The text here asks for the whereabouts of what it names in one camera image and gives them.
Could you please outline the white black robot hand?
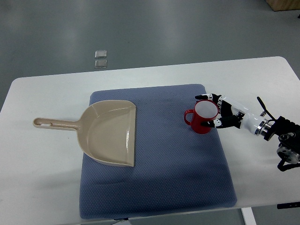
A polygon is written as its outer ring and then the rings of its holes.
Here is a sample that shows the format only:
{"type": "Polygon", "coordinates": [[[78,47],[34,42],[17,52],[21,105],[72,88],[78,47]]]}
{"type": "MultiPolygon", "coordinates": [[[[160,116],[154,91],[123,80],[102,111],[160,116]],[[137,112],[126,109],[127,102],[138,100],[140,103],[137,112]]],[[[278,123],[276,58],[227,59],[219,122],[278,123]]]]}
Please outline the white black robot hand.
{"type": "Polygon", "coordinates": [[[197,100],[210,100],[219,109],[218,119],[202,122],[201,125],[210,128],[246,129],[254,135],[262,135],[263,130],[268,128],[268,120],[263,116],[253,114],[248,108],[237,101],[224,95],[202,94],[195,96],[197,100]]]}

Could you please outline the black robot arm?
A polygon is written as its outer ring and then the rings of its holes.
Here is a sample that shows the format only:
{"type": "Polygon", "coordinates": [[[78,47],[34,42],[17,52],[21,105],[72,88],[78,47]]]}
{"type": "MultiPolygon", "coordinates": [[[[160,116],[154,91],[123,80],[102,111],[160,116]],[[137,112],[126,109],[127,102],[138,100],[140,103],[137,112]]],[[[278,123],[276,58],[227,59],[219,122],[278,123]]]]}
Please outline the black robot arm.
{"type": "Polygon", "coordinates": [[[258,127],[257,133],[262,135],[264,140],[269,141],[274,135],[278,136],[279,145],[277,154],[281,161],[277,168],[285,172],[300,166],[300,126],[280,116],[275,119],[267,110],[260,97],[258,102],[263,108],[261,116],[269,115],[270,120],[263,120],[258,127]]]}

